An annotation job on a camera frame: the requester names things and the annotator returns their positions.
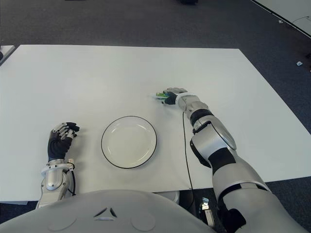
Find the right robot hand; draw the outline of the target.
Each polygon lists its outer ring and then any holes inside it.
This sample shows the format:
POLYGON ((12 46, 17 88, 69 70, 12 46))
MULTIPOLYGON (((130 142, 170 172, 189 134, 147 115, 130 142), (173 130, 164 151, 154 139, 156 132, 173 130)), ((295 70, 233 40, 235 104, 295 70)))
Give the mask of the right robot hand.
POLYGON ((187 92, 184 88, 170 87, 163 91, 166 98, 162 101, 164 104, 175 105, 175 101, 178 95, 187 92))

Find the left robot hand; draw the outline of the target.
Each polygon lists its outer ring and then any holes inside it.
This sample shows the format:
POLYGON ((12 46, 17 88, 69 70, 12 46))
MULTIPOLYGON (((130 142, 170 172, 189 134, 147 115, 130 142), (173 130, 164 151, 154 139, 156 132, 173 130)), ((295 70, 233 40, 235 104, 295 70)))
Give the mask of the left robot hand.
POLYGON ((73 122, 63 122, 55 126, 51 130, 48 140, 48 161, 57 159, 64 160, 79 130, 80 127, 73 122))

